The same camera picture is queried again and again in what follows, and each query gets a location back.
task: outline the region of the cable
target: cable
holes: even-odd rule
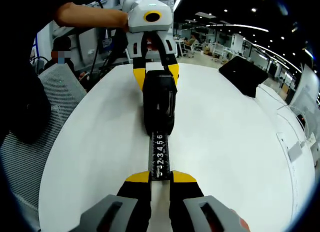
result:
[[[47,58],[43,57],[43,56],[39,56],[39,57],[32,58],[32,59],[30,60],[30,62],[31,62],[31,61],[34,61],[35,59],[39,59],[39,58],[45,59],[47,63],[49,62],[49,60],[48,60]]]
[[[310,136],[310,134],[309,134],[309,133],[310,133],[310,131],[309,131],[309,124],[308,124],[308,122],[307,122],[305,113],[304,113],[301,109],[299,109],[299,108],[297,108],[297,107],[295,107],[295,106],[288,105],[288,104],[284,104],[284,103],[283,103],[283,100],[282,100],[282,101],[278,100],[277,98],[275,98],[274,96],[272,96],[268,91],[266,91],[266,90],[265,90],[264,88],[262,88],[261,86],[259,86],[259,88],[261,88],[262,90],[264,90],[270,97],[272,97],[273,99],[275,99],[276,101],[278,101],[278,102],[280,102],[280,103],[282,104],[281,107],[277,108],[277,111],[278,111],[279,109],[283,108],[283,107],[289,107],[289,108],[292,107],[292,108],[295,108],[295,109],[299,110],[299,111],[302,113],[302,115],[303,115],[303,117],[304,117],[304,120],[305,120],[305,123],[306,123],[306,126],[307,126],[307,130],[308,130],[308,133],[307,133],[308,135],[306,135],[306,132],[304,131],[305,140],[304,140],[303,142],[300,142],[296,131],[294,130],[293,126],[289,123],[289,121],[288,121],[287,119],[285,119],[285,120],[290,124],[291,128],[294,130],[295,135],[296,135],[297,138],[298,138],[298,141],[300,142],[300,145],[303,147],[303,146],[305,145],[305,142],[308,140],[308,137]],[[296,119],[298,120],[299,124],[302,125],[302,123],[300,122],[299,118],[297,117],[297,115],[296,115],[295,113],[294,113],[294,116],[295,116]]]
[[[302,115],[303,115],[303,117],[304,117],[304,120],[305,120],[306,127],[307,127],[307,129],[308,129],[307,135],[306,135],[306,132],[304,132],[304,135],[305,135],[306,137],[305,137],[305,140],[304,140],[302,143],[305,143],[305,142],[308,140],[309,136],[310,136],[309,124],[308,124],[308,121],[307,121],[307,119],[306,119],[307,117],[306,117],[305,113],[304,113],[300,108],[297,108],[297,107],[292,106],[292,105],[283,105],[282,107],[279,107],[277,110],[279,110],[279,109],[281,109],[281,108],[283,108],[283,107],[295,108],[295,109],[297,109],[298,111],[300,111],[300,112],[302,113]],[[298,122],[302,125],[302,123],[300,122],[300,120],[299,120],[299,118],[297,117],[296,114],[295,114],[295,117],[297,118]]]
[[[100,2],[100,0],[96,0],[96,2],[99,4],[99,6],[100,6],[101,9],[104,8],[104,7],[102,6],[102,3]],[[98,50],[99,50],[99,42],[97,42],[97,45],[96,45],[94,60],[93,60],[93,63],[92,63],[92,67],[91,67],[91,71],[90,71],[89,76],[91,76],[91,75],[92,75],[92,72],[94,71],[95,64],[96,64],[96,60],[97,60],[97,56],[98,56]]]

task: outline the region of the black tape measure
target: black tape measure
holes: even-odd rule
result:
[[[161,132],[152,132],[151,136],[152,158],[151,176],[152,180],[169,180],[170,163],[168,135]]]

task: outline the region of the person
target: person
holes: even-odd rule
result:
[[[195,41],[199,41],[199,35],[198,33],[191,33],[191,39],[189,41],[184,41],[184,43],[191,46]]]
[[[128,15],[122,11],[76,5],[71,0],[8,0],[14,6],[4,19],[10,44],[5,58],[1,138],[11,131],[25,143],[35,142],[51,115],[51,105],[29,57],[37,33],[54,20],[65,27],[112,27],[128,31]]]
[[[51,52],[51,57],[52,59],[50,61],[48,61],[45,65],[44,65],[44,70],[48,69],[49,67],[51,67],[52,65],[56,64],[56,63],[67,63],[70,70],[72,71],[72,73],[75,75],[75,77],[80,80],[86,73],[82,72],[82,73],[77,73],[75,71],[75,66],[74,63],[71,61],[70,58],[70,54],[68,55],[67,53],[71,52],[70,51],[70,47],[71,47],[71,39],[69,37],[59,37],[56,38],[53,41],[53,49]],[[59,54],[58,52],[67,52],[64,55],[63,61],[59,61]]]

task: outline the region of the person's arm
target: person's arm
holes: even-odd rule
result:
[[[66,3],[58,8],[54,20],[65,27],[111,27],[124,28],[128,25],[128,14],[119,10],[90,8]]]

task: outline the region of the white table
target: white table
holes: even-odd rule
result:
[[[161,68],[147,64],[148,70]],[[180,64],[177,89],[171,169],[195,177],[204,195],[237,211],[252,231],[283,231],[293,213],[293,184],[273,118],[260,104],[268,99],[244,96],[216,69],[191,64]],[[116,194],[131,174],[148,169],[142,98],[132,65],[121,65],[76,107],[44,168],[42,231],[72,229],[82,212]],[[307,166],[308,161],[295,169],[298,180],[306,180],[296,185],[300,203],[315,174]],[[168,183],[152,183],[149,231],[171,230],[168,189]]]
[[[184,44],[184,40],[183,39],[175,39],[174,40],[175,43],[177,44],[177,46],[179,47],[179,50],[180,50],[180,54],[181,56],[183,57],[183,52],[182,52],[182,47],[181,47],[181,44]]]

